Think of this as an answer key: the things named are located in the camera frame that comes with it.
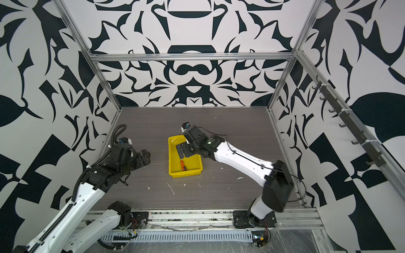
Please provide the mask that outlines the orange handled screwdriver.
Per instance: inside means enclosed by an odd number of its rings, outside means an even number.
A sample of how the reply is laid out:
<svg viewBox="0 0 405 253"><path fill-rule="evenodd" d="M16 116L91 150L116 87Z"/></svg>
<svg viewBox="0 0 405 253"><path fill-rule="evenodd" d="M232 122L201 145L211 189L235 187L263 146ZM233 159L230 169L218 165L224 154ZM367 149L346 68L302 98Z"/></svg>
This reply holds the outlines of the orange handled screwdriver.
<svg viewBox="0 0 405 253"><path fill-rule="evenodd" d="M180 160L180 164L181 164L181 169L182 169L182 171L187 171L187 167L185 166L183 160Z"/></svg>

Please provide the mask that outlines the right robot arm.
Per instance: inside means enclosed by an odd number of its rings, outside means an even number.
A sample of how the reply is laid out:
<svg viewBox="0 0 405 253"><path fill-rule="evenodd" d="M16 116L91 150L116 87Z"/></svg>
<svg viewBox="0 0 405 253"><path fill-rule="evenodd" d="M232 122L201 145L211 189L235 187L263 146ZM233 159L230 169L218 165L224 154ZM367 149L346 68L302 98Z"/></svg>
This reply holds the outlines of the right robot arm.
<svg viewBox="0 0 405 253"><path fill-rule="evenodd" d="M278 160L270 162L245 153L227 141L227 135L212 133L206 136L200 127L185 122L181 131L186 141L177 145L181 158L200 155L226 164L253 179L262 187L262 193L248 211L234 211L234 227L238 229L274 225L274 213L281 213L294 189L292 174L287 165Z"/></svg>

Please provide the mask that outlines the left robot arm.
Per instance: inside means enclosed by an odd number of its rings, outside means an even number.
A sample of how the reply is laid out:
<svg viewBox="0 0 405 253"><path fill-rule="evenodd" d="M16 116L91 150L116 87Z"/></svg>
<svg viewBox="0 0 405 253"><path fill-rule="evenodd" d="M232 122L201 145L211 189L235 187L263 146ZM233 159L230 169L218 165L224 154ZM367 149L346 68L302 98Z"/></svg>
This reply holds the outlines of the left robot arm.
<svg viewBox="0 0 405 253"><path fill-rule="evenodd" d="M89 210L114 186L127 180L134 170L151 163L147 150L137 152L132 141L120 138L127 125L117 126L109 141L107 152L94 164L87 166L77 180L73 195L58 215L26 246L16 246L15 253L84 253L109 231L119 228L130 239L137 233L130 228L134 218L131 207L116 201L96 220L79 232L77 226Z"/></svg>

